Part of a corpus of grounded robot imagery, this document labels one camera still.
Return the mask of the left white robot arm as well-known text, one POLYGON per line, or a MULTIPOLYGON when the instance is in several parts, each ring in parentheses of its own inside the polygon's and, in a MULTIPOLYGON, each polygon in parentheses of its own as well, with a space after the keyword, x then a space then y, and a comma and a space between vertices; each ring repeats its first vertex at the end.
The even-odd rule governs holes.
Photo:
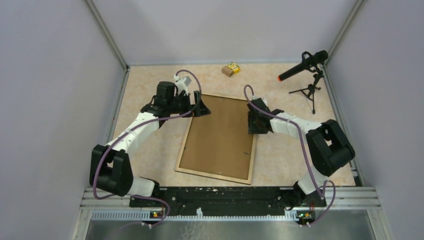
POLYGON ((131 167, 131 157, 142 143, 162 125, 171 119, 202 117, 211 111, 201 100, 201 92, 194 92, 195 102, 191 103, 188 86, 189 77, 176 82, 161 81, 151 102, 138 113, 135 120, 115 139, 105 145, 96 145, 91 152, 89 184, 123 197, 138 195, 149 207, 160 202, 156 183, 147 178, 135 177, 131 167))

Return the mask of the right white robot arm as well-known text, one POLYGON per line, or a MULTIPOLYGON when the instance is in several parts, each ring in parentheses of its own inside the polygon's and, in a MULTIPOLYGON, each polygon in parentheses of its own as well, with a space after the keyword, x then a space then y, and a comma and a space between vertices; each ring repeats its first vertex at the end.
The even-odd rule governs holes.
POLYGON ((334 119, 309 121, 281 109, 271 111, 263 98, 248 101, 247 107, 249 134, 284 134, 300 142, 307 172, 281 201, 295 207, 307 206, 314 197, 324 199, 330 177, 356 156, 339 123, 334 119))

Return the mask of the small cardboard yellow box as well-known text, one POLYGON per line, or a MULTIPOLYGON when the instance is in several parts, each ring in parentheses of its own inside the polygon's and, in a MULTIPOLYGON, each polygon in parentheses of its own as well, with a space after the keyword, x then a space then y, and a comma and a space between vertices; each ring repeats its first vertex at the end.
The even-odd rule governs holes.
POLYGON ((238 74, 240 71, 241 68, 235 62, 231 62, 221 69, 221 72, 227 77, 232 77, 233 75, 238 74))

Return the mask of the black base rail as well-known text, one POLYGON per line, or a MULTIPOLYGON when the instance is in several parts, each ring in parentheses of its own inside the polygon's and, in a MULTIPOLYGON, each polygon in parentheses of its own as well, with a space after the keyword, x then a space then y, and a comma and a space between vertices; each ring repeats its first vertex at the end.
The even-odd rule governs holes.
POLYGON ((132 208, 170 206, 169 216, 193 216, 200 209, 206 217, 282 216, 296 207, 322 207, 325 203, 316 193, 303 194, 292 187, 160 187, 152 200, 132 197, 132 208))

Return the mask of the black microphone on tripod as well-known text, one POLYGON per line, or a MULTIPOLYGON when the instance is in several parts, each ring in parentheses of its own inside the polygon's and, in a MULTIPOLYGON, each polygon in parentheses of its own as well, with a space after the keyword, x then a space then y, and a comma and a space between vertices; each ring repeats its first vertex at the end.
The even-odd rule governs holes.
POLYGON ((325 61, 329 58, 329 54, 326 50, 321 50, 315 54, 311 54, 308 51, 304 51, 301 55, 301 62, 296 66, 290 68, 284 73, 281 73, 277 79, 279 82, 282 82, 288 78, 293 77, 303 71, 308 71, 313 73, 314 81, 312 84, 309 84, 305 88, 298 90, 290 91, 289 94, 302 93, 309 101, 312 102, 312 114, 316 113, 315 107, 315 92, 320 90, 318 83, 321 79, 324 78, 324 72, 320 69, 319 65, 323 65, 325 61))

